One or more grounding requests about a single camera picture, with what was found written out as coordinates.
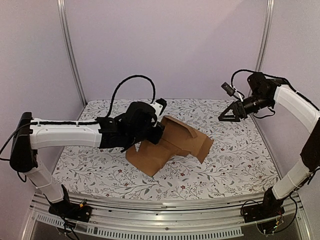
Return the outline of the brown cardboard box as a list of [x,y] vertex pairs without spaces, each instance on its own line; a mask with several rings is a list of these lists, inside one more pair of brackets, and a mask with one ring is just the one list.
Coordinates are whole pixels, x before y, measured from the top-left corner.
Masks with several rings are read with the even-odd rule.
[[166,115],[162,118],[164,132],[158,144],[144,140],[138,149],[130,147],[125,157],[138,170],[152,177],[174,156],[192,155],[202,164],[214,142],[206,134]]

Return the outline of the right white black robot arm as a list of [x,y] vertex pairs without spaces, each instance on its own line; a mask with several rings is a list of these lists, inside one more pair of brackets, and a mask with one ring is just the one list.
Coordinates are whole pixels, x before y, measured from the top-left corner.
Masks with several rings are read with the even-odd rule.
[[242,93],[218,117],[221,122],[240,122],[249,115],[268,108],[271,112],[280,109],[284,117],[277,117],[275,128],[288,146],[289,138],[302,150],[297,163],[269,188],[259,206],[262,218],[269,218],[291,193],[309,184],[320,171],[320,110],[307,97],[297,91],[284,77],[249,70],[247,83],[251,95]]

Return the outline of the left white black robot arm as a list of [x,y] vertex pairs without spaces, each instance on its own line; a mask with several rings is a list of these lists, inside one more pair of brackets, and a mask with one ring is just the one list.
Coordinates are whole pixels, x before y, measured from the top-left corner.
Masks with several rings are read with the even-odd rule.
[[63,217],[70,217],[76,205],[66,188],[53,178],[37,158],[38,150],[50,147],[84,146],[99,149],[121,148],[127,151],[144,140],[156,145],[164,132],[158,121],[167,106],[160,98],[152,103],[132,102],[126,112],[116,117],[97,117],[85,121],[52,121],[22,114],[11,142],[10,167],[23,173],[46,197],[51,207]]

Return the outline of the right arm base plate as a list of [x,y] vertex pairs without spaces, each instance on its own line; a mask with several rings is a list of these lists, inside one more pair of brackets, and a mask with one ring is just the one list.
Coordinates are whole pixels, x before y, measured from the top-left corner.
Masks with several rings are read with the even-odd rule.
[[240,214],[244,218],[245,223],[256,222],[283,215],[285,210],[282,206],[277,209],[267,209],[263,207],[262,203],[244,205],[240,209]]

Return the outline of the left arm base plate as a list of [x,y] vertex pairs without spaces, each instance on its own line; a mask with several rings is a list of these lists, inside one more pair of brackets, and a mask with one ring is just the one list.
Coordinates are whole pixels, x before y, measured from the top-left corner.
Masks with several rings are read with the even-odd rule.
[[62,200],[57,203],[49,202],[49,213],[61,217],[63,219],[71,219],[75,221],[88,223],[93,208],[84,203],[72,203],[66,200]]

